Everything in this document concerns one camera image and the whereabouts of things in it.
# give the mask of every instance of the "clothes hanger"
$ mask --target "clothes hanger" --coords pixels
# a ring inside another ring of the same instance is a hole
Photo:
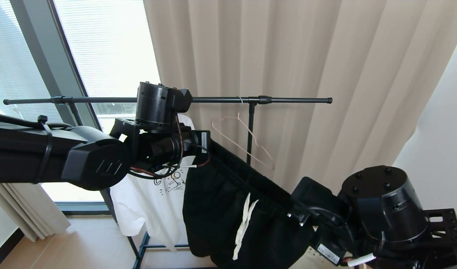
[[[240,107],[242,106],[243,104],[243,99],[242,97],[239,97],[240,98],[240,101],[241,101],[241,104],[240,104]],[[242,149],[242,151],[244,151],[245,153],[247,153],[248,155],[250,155],[252,158],[254,158],[255,160],[257,160],[259,163],[261,163],[262,165],[266,166],[268,169],[270,170],[275,170],[275,162],[273,161],[273,158],[271,157],[270,153],[268,153],[268,151],[262,146],[262,145],[259,145],[257,143],[257,138],[256,136],[254,135],[254,133],[250,130],[250,128],[242,121],[242,119],[240,119],[240,107],[238,107],[238,114],[237,114],[237,117],[232,117],[232,116],[225,116],[221,119],[217,119],[217,120],[212,120],[211,121],[211,127],[217,131],[219,134],[221,134],[224,138],[228,139],[230,142],[234,143],[236,146],[238,146],[239,148]],[[215,125],[213,124],[215,121],[218,121],[219,123],[221,123],[224,119],[236,119],[238,121],[240,121],[243,126],[245,126],[245,128],[249,131],[249,133],[251,133],[252,137],[253,137],[253,141],[255,142],[255,144],[257,146],[259,146],[260,148],[262,148],[265,153],[268,155],[268,157],[270,158],[271,160],[271,167],[268,166],[267,164],[265,164],[264,162],[262,162],[261,160],[259,160],[257,157],[255,157],[254,155],[252,155],[251,153],[249,153],[247,150],[245,150],[245,148],[243,148],[242,146],[240,146],[238,143],[235,143],[235,141],[233,141],[232,139],[228,138],[228,136],[224,135],[220,130],[218,130]]]

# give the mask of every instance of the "clothing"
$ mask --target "clothing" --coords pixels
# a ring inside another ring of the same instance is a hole
[[[183,219],[192,254],[210,256],[220,268],[289,268],[312,235],[311,227],[288,218],[290,194],[214,141],[209,152],[210,162],[190,169],[186,181]],[[198,155],[194,163],[205,158]],[[234,260],[247,200],[252,211]]]
[[[189,117],[179,114],[179,121],[194,129]],[[184,157],[180,165],[191,165],[194,158]],[[112,186],[110,194],[122,234],[138,235],[145,224],[151,238],[176,251],[174,245],[184,230],[182,203],[188,170],[180,168],[171,177],[155,180],[127,174]]]

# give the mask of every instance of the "window frame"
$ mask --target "window frame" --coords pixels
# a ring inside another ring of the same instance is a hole
[[[87,91],[69,48],[53,0],[9,0],[35,64],[51,97],[87,97]],[[102,130],[91,104],[76,104],[85,126]],[[73,126],[68,105],[56,105],[61,119]],[[102,202],[56,202],[67,215],[110,214],[115,218],[109,189],[100,191]]]

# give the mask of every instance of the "drawstring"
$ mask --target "drawstring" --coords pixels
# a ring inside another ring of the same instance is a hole
[[[238,259],[238,252],[240,251],[240,248],[242,248],[243,236],[245,235],[245,232],[247,231],[248,222],[250,221],[253,209],[254,209],[255,205],[257,204],[257,202],[258,202],[258,200],[254,201],[252,203],[252,205],[250,205],[250,193],[248,194],[247,199],[245,199],[245,205],[243,206],[242,223],[240,223],[240,227],[238,228],[238,231],[237,231],[237,236],[235,237],[235,249],[233,250],[233,258],[232,258],[233,260]]]

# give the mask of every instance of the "tile grout line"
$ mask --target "tile grout line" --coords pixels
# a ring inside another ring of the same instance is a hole
[[[41,251],[41,254],[39,254],[39,257],[37,257],[37,259],[35,259],[34,263],[31,265],[30,269],[32,269],[34,267],[34,265],[37,263],[37,261],[39,261],[39,258],[41,258],[42,254],[44,253],[44,251],[47,249],[47,247],[49,247],[49,245],[52,243],[52,240],[54,240],[54,238],[56,238],[57,234],[54,235],[51,240],[49,241],[49,243],[46,245],[46,247],[44,247],[44,249]]]

